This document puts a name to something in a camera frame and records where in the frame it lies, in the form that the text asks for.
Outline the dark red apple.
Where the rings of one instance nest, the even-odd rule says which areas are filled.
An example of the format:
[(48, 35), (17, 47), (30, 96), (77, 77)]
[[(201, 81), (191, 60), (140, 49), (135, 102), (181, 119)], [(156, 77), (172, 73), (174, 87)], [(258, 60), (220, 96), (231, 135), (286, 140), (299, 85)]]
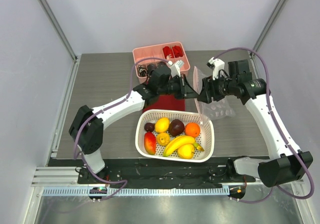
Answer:
[(179, 119), (174, 119), (171, 121), (169, 128), (168, 128), (168, 132), (173, 136), (176, 137), (178, 135), (180, 135), (181, 133), (183, 133), (185, 130), (185, 125), (184, 123), (179, 120)]

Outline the small yellow bumpy fruit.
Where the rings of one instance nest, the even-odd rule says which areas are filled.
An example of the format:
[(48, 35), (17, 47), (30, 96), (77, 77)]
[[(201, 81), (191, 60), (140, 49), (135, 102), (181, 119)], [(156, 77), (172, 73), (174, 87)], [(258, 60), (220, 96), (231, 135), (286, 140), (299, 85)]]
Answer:
[(161, 146), (166, 146), (170, 143), (171, 137), (168, 133), (159, 133), (156, 137), (156, 141)]

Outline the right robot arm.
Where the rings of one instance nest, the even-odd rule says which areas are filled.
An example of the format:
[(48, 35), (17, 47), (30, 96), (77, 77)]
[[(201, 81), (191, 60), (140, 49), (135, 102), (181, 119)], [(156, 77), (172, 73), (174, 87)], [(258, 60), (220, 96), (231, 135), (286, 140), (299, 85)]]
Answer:
[(303, 152), (292, 139), (280, 119), (263, 79), (254, 79), (247, 60), (228, 63), (228, 71), (220, 59), (211, 58), (212, 75), (202, 79), (198, 101), (211, 103), (235, 96), (253, 116), (264, 138), (268, 160), (241, 157), (229, 162), (226, 177), (233, 182), (243, 175), (258, 178), (271, 188), (300, 180), (313, 162), (309, 151)]

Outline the clear zip top bag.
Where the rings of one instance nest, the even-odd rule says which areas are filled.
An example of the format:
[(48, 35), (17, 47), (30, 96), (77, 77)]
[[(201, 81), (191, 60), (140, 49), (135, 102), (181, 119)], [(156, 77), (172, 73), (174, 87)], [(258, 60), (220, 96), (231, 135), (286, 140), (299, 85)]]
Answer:
[[(205, 78), (205, 75), (195, 66), (193, 68), (192, 78), (193, 89), (197, 93), (200, 93), (203, 86), (202, 79)], [(226, 98), (220, 101), (213, 101), (209, 104), (199, 102), (196, 99), (194, 101), (201, 124), (205, 124), (209, 120), (218, 120), (224, 117), (234, 117), (236, 115)]]

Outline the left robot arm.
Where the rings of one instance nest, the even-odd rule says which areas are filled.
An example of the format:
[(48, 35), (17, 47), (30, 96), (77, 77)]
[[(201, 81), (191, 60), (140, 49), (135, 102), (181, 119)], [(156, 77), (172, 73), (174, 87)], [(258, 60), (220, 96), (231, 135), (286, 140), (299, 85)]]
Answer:
[(104, 130), (115, 121), (154, 104), (161, 95), (173, 95), (176, 99), (198, 97), (184, 74), (172, 76), (170, 68), (162, 66), (151, 73), (148, 81), (132, 88), (124, 97), (96, 108), (84, 105), (78, 110), (68, 132), (75, 148), (81, 151), (93, 182), (100, 184), (107, 176), (100, 151)]

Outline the yellow banana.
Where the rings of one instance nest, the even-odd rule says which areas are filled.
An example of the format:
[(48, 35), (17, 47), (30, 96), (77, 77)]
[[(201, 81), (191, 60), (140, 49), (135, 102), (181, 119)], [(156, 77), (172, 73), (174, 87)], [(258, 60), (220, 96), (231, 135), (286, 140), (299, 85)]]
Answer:
[(167, 146), (165, 147), (163, 151), (163, 156), (168, 157), (170, 156), (175, 150), (182, 147), (183, 145), (191, 144), (193, 147), (195, 147), (198, 151), (204, 152), (204, 148), (198, 144), (194, 137), (192, 136), (179, 136), (174, 138), (172, 141), (170, 141)]

